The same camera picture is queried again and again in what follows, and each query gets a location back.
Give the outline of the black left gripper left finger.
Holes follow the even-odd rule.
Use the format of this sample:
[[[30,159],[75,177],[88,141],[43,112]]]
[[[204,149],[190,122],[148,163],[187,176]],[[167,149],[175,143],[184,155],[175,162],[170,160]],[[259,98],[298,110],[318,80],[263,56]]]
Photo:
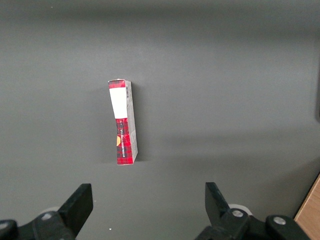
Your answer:
[[[20,226],[18,239],[75,240],[92,210],[92,185],[83,183],[57,210],[48,209]]]

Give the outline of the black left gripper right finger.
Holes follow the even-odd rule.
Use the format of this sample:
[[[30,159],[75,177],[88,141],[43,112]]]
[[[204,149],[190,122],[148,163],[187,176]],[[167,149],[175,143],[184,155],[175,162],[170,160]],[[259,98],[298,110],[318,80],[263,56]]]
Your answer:
[[[214,182],[205,184],[205,210],[210,225],[197,240],[264,240],[263,222],[240,208],[231,208]]]

